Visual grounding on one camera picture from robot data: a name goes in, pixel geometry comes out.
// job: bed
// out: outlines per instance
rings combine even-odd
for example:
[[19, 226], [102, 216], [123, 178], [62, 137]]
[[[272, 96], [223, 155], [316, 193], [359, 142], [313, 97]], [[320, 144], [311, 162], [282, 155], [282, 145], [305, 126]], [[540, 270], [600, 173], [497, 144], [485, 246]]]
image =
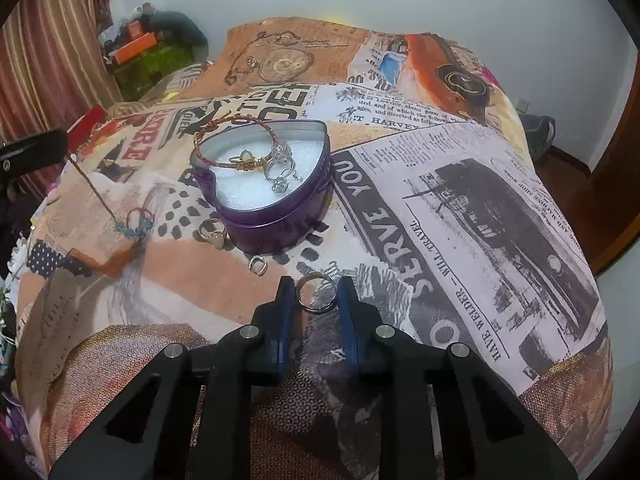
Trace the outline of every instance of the bed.
[[[250, 254], [196, 233], [213, 209], [189, 165], [193, 134], [227, 112], [321, 120], [331, 140], [324, 218], [259, 277]], [[383, 178], [367, 153], [396, 156]], [[280, 276], [310, 270], [352, 276], [421, 342], [467, 343], [578, 471], [600, 449], [612, 357], [595, 281], [516, 111], [456, 42], [303, 18], [242, 25], [193, 84], [96, 128], [81, 155], [116, 216], [143, 206], [155, 223], [123, 238], [72, 168], [47, 197], [17, 302], [18, 389], [46, 468], [165, 345], [219, 340]], [[306, 320], [284, 384], [255, 400], [252, 478], [303, 463], [313, 478], [375, 475], [380, 403], [344, 381], [336, 315]]]

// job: string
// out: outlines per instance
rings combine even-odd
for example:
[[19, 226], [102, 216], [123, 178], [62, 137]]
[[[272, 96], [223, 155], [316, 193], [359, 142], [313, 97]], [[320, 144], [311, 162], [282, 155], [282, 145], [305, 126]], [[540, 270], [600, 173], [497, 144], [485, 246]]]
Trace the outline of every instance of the string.
[[111, 218], [113, 218], [113, 221], [116, 222], [116, 224], [118, 223], [118, 219], [116, 218], [116, 215], [114, 215], [113, 211], [109, 208], [109, 206], [107, 205], [107, 203], [104, 201], [104, 199], [100, 196], [100, 193], [98, 193], [98, 190], [95, 189], [94, 184], [92, 184], [91, 180], [89, 179], [88, 176], [86, 176], [86, 173], [84, 171], [82, 171], [82, 169], [80, 168], [79, 164], [74, 161], [74, 158], [69, 155], [68, 157], [69, 162], [71, 162], [74, 167], [76, 168], [76, 170], [79, 171], [79, 173], [82, 175], [82, 178], [84, 178], [87, 182], [87, 184], [89, 184], [89, 187], [92, 189], [92, 191], [95, 193], [95, 195], [98, 197], [98, 200], [100, 201], [100, 203], [102, 204], [102, 206], [107, 210], [107, 213], [109, 213], [111, 215]]
[[[86, 180], [87, 184], [89, 184], [89, 187], [94, 192], [94, 195], [98, 197], [98, 200], [102, 204], [102, 207], [105, 208], [107, 210], [107, 213], [109, 213], [111, 218], [113, 218], [113, 221], [115, 222], [116, 232], [124, 234], [127, 238], [145, 238], [148, 235], [149, 231], [151, 231], [152, 227], [154, 226], [154, 216], [151, 214], [151, 212], [148, 209], [143, 207], [135, 207], [132, 210], [130, 210], [129, 213], [127, 214], [126, 223], [118, 221], [118, 219], [116, 218], [116, 215], [109, 208], [109, 206], [104, 201], [104, 199], [102, 198], [98, 190], [95, 189], [94, 184], [92, 184], [89, 177], [86, 176], [86, 173], [82, 170], [82, 168], [80, 168], [80, 165], [73, 159], [73, 156], [67, 155], [67, 159], [74, 165], [74, 168], [78, 170], [80, 175], [82, 175], [82, 178]], [[131, 228], [129, 227], [129, 218], [131, 216], [131, 213], [133, 213], [134, 211], [140, 212], [140, 220], [138, 221], [138, 227]]]

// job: wooden floor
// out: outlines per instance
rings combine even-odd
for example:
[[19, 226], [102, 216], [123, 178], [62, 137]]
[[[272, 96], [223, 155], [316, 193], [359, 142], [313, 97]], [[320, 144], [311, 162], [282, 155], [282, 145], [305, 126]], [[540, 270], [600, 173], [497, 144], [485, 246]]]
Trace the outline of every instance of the wooden floor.
[[594, 260], [633, 220], [621, 210], [615, 190], [597, 189], [580, 170], [548, 153], [536, 163], [536, 173], [574, 230], [587, 262]]

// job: polka dot pattern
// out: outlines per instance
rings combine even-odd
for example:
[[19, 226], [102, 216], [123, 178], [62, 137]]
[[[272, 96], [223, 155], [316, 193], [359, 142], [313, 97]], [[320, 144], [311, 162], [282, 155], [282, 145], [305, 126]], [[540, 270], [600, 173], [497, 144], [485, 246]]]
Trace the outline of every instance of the polka dot pattern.
[[38, 240], [31, 250], [27, 260], [27, 267], [31, 272], [49, 278], [53, 271], [60, 266], [64, 256], [54, 248], [48, 246], [44, 240]]

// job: electrical outlet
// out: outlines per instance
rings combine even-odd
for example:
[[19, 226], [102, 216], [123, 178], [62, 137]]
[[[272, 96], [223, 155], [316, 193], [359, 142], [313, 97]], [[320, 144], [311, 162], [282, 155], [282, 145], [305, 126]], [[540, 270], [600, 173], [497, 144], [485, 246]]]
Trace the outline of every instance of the electrical outlet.
[[518, 99], [518, 103], [516, 104], [516, 111], [519, 114], [526, 114], [527, 110], [529, 110], [529, 101]]

